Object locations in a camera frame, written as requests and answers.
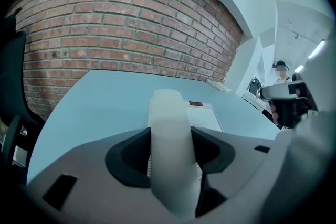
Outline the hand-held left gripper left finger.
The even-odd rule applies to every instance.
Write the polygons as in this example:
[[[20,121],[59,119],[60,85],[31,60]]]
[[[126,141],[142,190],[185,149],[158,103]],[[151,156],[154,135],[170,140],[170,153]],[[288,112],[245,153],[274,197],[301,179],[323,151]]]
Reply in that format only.
[[[146,175],[150,129],[79,145],[29,184],[34,202],[56,224],[171,224]]]

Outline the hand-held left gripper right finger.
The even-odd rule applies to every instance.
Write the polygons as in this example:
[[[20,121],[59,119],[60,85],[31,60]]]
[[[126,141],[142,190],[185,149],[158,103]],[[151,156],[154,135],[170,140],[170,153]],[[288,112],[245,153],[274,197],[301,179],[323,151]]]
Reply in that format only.
[[[197,219],[260,219],[286,154],[286,134],[274,140],[192,127],[203,174]]]

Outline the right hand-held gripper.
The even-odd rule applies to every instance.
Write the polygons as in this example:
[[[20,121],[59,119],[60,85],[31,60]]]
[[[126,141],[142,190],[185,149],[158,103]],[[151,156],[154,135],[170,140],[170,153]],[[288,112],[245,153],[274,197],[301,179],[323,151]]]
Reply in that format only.
[[[277,181],[265,202],[266,218],[336,218],[336,47],[326,47],[303,81],[263,87],[264,100],[307,97],[319,110],[291,131]]]

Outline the black backpack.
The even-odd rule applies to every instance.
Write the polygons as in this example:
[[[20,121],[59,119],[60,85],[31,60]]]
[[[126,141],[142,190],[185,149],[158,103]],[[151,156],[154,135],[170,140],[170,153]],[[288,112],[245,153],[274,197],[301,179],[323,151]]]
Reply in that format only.
[[[248,91],[251,94],[256,95],[260,87],[261,87],[261,83],[260,83],[259,79],[256,78],[256,77],[254,77],[252,79],[252,81],[250,82],[249,90]]]

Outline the white desk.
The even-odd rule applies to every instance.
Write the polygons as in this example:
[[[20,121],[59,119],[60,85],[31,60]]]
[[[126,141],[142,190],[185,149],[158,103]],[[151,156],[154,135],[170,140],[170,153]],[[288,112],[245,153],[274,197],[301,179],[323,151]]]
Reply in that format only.
[[[272,123],[274,122],[269,102],[262,100],[258,95],[254,95],[249,91],[245,91],[242,98],[267,117]]]

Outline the yellow-edged book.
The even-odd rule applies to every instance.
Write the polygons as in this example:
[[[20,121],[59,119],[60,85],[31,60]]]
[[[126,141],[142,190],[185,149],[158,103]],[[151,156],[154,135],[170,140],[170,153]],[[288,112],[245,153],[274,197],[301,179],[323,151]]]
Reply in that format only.
[[[213,80],[207,79],[206,83],[208,83],[209,85],[211,85],[213,88],[215,88],[216,90],[218,90],[220,92],[232,92],[232,90],[230,88],[226,87],[220,81],[213,81]]]

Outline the white telephone base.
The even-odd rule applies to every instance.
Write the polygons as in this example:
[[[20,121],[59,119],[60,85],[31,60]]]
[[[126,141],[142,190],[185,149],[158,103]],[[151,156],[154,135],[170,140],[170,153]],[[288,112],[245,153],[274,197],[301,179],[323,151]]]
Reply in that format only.
[[[220,120],[209,103],[184,101],[190,126],[223,132]]]

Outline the white box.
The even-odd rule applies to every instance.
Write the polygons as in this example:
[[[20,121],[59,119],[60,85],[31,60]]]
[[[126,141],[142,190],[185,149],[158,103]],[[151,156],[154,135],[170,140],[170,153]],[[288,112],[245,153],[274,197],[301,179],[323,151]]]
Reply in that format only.
[[[27,155],[28,152],[25,149],[15,146],[12,164],[19,167],[26,167]]]

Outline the black office chair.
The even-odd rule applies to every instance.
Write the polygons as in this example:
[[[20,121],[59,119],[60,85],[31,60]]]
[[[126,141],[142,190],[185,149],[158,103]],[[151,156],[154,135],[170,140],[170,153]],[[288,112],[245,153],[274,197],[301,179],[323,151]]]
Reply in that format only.
[[[0,119],[9,126],[15,116],[21,119],[26,136],[18,139],[18,146],[28,152],[27,162],[45,124],[27,104],[23,85],[23,60],[26,33],[16,30],[16,9],[0,23]]]

